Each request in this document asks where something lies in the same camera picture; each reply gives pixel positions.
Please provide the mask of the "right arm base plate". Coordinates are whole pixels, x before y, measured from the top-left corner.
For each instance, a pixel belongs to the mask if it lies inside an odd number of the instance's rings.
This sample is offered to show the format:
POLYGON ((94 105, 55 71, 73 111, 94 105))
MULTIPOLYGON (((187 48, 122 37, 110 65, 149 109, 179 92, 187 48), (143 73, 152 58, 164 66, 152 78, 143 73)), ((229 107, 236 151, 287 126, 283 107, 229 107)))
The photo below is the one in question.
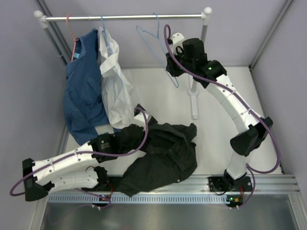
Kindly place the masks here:
POLYGON ((254 186, 250 177, 243 175, 234 180, 230 176, 211 176, 208 178, 210 191, 218 196, 227 192, 239 192, 238 195, 227 195, 226 204, 229 208, 239 208, 244 203, 245 192, 252 192, 254 186))

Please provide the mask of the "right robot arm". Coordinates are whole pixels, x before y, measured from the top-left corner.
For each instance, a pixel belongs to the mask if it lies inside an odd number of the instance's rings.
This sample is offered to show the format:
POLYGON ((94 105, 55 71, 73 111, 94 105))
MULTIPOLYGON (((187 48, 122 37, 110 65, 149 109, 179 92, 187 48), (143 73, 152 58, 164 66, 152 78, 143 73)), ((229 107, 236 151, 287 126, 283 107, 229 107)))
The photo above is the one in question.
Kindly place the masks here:
POLYGON ((230 140, 232 158, 220 179, 210 185, 211 191, 226 192, 239 189, 246 176, 250 154, 265 140, 273 121, 259 115, 253 116, 236 98, 236 88, 226 69, 217 60, 208 60, 204 43, 198 38, 185 39, 172 36, 167 39, 172 52, 166 54, 166 70, 173 77, 191 74, 204 89, 213 95, 234 122, 238 134, 230 140))

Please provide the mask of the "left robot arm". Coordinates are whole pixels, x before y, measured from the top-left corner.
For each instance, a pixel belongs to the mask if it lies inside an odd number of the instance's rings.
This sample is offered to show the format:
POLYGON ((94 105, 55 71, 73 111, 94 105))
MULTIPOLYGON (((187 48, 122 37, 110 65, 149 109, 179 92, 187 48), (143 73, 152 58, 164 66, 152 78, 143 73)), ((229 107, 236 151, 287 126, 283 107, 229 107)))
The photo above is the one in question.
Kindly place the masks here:
POLYGON ((51 193, 74 188, 104 191, 109 180, 101 163, 133 154, 143 146, 144 139, 144 127, 132 124, 114 134, 101 134, 54 158, 23 160, 25 200, 36 201, 51 193))

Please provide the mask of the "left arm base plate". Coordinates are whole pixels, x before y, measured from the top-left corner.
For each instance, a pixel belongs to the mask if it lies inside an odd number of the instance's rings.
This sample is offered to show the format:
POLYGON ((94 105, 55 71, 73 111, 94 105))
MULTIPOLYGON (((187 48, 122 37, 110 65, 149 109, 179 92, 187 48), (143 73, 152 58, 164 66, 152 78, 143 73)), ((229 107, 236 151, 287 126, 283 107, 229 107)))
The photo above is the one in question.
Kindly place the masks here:
POLYGON ((110 176, 108 178, 108 182, 103 183, 103 187, 101 191, 103 192, 118 192, 118 186, 120 182, 122 181, 122 176, 110 176))

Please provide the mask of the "black pinstriped shirt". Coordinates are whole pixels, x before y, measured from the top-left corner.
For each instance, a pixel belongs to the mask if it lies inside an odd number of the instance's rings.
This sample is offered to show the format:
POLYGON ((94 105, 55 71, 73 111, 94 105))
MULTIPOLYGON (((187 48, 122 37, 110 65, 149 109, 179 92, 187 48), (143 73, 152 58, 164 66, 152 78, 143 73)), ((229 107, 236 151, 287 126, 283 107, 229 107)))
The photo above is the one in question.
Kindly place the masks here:
POLYGON ((178 183, 189 178, 197 168, 197 126, 149 125, 143 157, 137 158, 124 172, 117 190, 132 197, 139 192, 178 183))

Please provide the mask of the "blue wire hanger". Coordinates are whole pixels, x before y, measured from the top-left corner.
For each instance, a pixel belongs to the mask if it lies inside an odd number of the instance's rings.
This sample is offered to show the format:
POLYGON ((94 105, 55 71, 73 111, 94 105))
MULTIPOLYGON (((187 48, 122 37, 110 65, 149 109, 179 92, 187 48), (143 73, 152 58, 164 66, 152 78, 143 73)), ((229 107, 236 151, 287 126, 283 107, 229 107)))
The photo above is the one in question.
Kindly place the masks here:
POLYGON ((164 46, 162 45, 162 41, 160 39, 160 19, 157 13, 153 12, 153 15, 156 17, 157 20, 157 28, 156 28, 156 33, 153 34, 150 31, 147 31, 143 28, 141 28, 139 25, 136 26, 136 32, 138 33, 138 35, 140 36, 140 38, 142 39, 142 41, 145 43, 145 45, 149 48, 150 52, 154 55, 155 59, 159 62, 159 64, 162 66, 163 70, 165 71, 166 75, 168 76, 168 78, 171 80, 171 82, 173 83, 173 85, 178 88, 179 87, 179 82, 177 80, 176 77, 171 77, 171 75, 166 71, 166 61, 162 60, 157 52, 157 49, 153 48, 153 46, 150 44, 149 40, 145 37, 145 35, 151 36, 152 38, 154 38, 160 46, 160 49, 163 53, 166 52, 166 49, 164 48, 164 46))

